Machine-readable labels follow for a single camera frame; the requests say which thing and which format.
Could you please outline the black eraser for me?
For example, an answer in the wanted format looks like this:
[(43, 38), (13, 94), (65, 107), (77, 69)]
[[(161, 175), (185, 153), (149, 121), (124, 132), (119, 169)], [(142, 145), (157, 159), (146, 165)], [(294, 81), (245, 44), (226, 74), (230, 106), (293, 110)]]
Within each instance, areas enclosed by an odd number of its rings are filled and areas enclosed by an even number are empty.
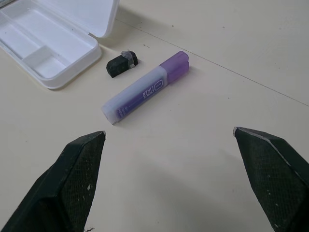
[(115, 78), (116, 76), (134, 68), (137, 65), (138, 58), (136, 54), (133, 51), (127, 50), (122, 51), (121, 55), (110, 60), (106, 65), (106, 69), (111, 78)]

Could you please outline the purple highlighter pen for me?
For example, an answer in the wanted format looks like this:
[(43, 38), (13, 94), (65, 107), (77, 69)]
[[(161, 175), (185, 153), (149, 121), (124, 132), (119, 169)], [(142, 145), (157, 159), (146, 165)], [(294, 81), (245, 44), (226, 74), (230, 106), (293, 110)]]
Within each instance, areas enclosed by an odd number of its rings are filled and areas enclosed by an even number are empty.
[(107, 101), (102, 111), (115, 124), (189, 71), (189, 56), (180, 51)]

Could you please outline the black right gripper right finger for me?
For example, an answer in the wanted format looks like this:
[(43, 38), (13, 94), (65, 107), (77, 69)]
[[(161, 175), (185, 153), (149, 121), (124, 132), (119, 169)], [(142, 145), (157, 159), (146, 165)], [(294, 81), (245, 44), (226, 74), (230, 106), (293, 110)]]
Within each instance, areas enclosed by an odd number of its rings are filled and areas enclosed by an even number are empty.
[(309, 163), (284, 139), (235, 127), (251, 188), (275, 232), (309, 232)]

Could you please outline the white plastic pencil case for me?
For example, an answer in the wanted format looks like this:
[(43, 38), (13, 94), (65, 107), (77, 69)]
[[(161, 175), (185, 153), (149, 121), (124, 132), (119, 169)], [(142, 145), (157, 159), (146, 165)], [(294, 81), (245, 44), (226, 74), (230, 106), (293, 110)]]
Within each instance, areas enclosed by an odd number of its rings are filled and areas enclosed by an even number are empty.
[(100, 59), (120, 0), (0, 0), (0, 48), (59, 89)]

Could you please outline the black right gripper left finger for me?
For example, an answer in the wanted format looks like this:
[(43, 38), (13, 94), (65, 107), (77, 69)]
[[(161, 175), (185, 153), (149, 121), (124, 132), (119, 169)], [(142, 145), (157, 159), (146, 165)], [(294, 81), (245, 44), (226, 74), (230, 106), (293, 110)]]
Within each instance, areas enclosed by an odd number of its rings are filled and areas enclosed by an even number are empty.
[(84, 232), (105, 140), (97, 131), (68, 143), (0, 232)]

